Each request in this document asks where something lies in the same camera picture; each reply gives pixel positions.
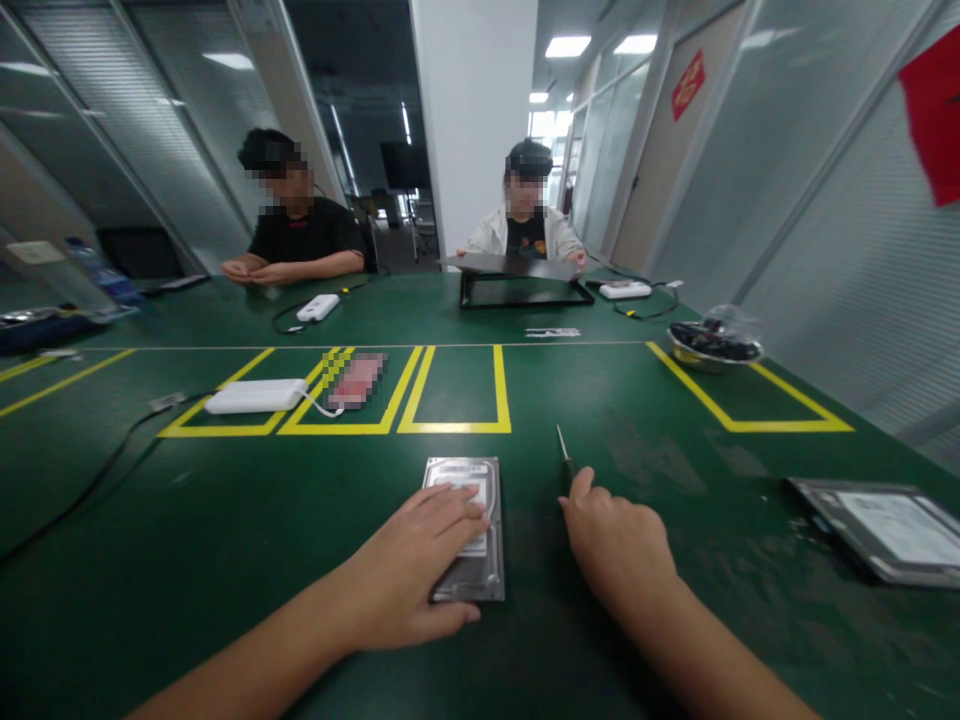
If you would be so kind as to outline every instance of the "white jacket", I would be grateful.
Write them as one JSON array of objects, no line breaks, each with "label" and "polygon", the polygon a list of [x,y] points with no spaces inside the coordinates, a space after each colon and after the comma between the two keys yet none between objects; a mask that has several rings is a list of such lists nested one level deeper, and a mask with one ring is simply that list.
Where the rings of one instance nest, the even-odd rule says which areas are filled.
[{"label": "white jacket", "polygon": [[[547,260],[563,260],[570,253],[583,250],[577,234],[559,210],[547,208],[543,228],[547,241]],[[504,206],[501,205],[480,221],[480,227],[467,240],[464,250],[487,255],[507,254],[507,211]]]}]

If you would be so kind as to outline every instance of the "hand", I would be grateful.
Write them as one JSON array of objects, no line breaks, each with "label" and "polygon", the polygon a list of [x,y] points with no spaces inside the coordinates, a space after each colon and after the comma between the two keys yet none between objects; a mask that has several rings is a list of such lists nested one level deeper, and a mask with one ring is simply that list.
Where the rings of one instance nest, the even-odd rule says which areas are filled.
[{"label": "hand", "polygon": [[476,494],[449,484],[421,490],[327,576],[341,599],[347,652],[417,645],[480,619],[476,605],[429,602],[457,554],[490,527],[485,508],[471,502]]},{"label": "hand", "polygon": [[574,250],[572,253],[568,253],[563,261],[577,264],[577,274],[574,277],[580,277],[587,269],[587,254],[583,250]]},{"label": "hand", "polygon": [[560,505],[587,584],[622,623],[638,605],[683,583],[660,516],[646,505],[592,487],[593,478],[593,468],[583,468],[573,479],[570,498],[560,498]]},{"label": "hand", "polygon": [[250,273],[257,285],[289,285],[300,280],[298,263],[273,263]]},{"label": "hand", "polygon": [[220,265],[220,269],[223,271],[224,277],[230,282],[235,282],[238,285],[249,285],[253,282],[250,277],[250,270],[239,260],[227,260]]}]

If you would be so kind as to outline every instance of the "metal bowl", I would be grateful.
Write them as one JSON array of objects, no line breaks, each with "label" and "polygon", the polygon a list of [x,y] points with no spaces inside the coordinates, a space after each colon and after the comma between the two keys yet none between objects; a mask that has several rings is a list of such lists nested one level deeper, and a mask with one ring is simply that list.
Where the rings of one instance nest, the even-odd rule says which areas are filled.
[{"label": "metal bowl", "polygon": [[[694,323],[683,323],[684,325],[692,325]],[[689,345],[685,345],[680,342],[673,334],[673,328],[667,328],[667,337],[670,338],[670,343],[672,347],[670,348],[670,354],[673,356],[673,359],[676,360],[681,365],[686,365],[689,368],[698,370],[700,372],[710,373],[711,375],[726,375],[736,370],[738,367],[743,367],[744,365],[753,365],[758,363],[764,358],[763,346],[760,343],[753,343],[754,347],[757,349],[757,357],[753,360],[727,360],[725,358],[717,358],[712,355],[704,355],[698,350],[694,350]]]}]

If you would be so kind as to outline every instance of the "door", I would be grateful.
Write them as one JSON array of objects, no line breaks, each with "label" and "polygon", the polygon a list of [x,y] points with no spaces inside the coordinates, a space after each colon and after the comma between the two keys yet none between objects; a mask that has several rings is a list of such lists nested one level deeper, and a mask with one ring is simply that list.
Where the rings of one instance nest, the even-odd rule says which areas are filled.
[{"label": "door", "polygon": [[[745,4],[741,3],[732,8],[673,50],[640,159],[637,181],[613,251],[612,260],[618,265],[638,272],[645,270],[663,220],[663,211],[674,192],[680,168],[720,67],[736,38],[744,7]],[[674,90],[698,53],[702,53],[705,79],[680,117],[674,119]]]}]

